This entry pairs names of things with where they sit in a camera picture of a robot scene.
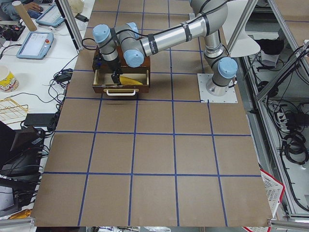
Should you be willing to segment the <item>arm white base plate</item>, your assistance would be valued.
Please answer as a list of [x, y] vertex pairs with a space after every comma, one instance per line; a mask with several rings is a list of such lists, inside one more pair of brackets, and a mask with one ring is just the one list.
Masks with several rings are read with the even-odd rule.
[[213, 74], [198, 73], [198, 87], [202, 103], [238, 103], [233, 81], [225, 87], [216, 86], [212, 81]]

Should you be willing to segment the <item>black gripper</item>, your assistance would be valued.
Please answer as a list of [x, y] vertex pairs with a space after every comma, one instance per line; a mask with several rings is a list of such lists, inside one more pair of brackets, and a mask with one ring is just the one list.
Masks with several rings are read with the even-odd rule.
[[104, 64], [106, 64], [109, 69], [111, 70], [111, 78], [113, 80], [113, 82], [116, 85], [121, 85], [121, 81], [120, 81], [120, 74], [123, 73], [122, 69], [121, 69], [121, 62], [120, 62], [120, 58], [115, 58], [113, 60], [105, 60]]

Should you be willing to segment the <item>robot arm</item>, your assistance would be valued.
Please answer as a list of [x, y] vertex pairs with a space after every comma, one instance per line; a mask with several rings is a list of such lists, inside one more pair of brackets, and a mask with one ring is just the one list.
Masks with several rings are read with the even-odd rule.
[[141, 35], [134, 22], [110, 28], [99, 24], [92, 34], [98, 48], [98, 58], [102, 59], [111, 71], [113, 84], [108, 85], [108, 95], [135, 95], [139, 85], [126, 85], [120, 75], [121, 67], [117, 48], [123, 52], [125, 63], [131, 69], [140, 67], [146, 57], [155, 55], [167, 48], [186, 43], [197, 37], [204, 37], [205, 60], [210, 65], [213, 75], [206, 84], [206, 90], [213, 96], [223, 96], [232, 87], [231, 80], [236, 76], [238, 65], [228, 56], [227, 49], [220, 39], [220, 27], [228, 16], [225, 0], [192, 0], [195, 18], [181, 22], [169, 29], [155, 34]]

